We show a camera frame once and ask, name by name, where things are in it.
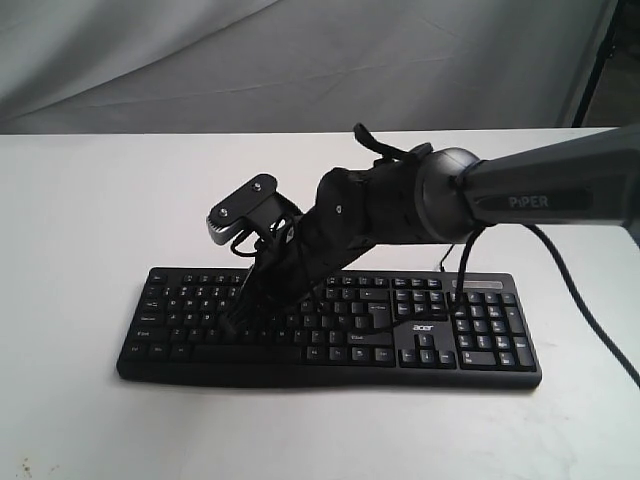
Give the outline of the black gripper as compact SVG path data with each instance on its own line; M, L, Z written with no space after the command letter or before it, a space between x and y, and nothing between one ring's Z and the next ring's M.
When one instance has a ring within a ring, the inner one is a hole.
M280 309L308 296L330 274L330 241L315 219L270 219L250 224L258 235L254 263L238 296L220 317L225 335L280 327Z

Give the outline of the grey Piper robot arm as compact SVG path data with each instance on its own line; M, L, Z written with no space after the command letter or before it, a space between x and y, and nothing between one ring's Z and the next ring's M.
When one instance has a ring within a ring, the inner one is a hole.
M616 225L639 233L639 129L603 133L483 160L462 148L410 150L356 140L377 154L366 170L336 167L300 210L261 174L215 205L213 241L255 238L252 266L222 312L228 334L310 296L328 276L378 245L466 244L487 227Z

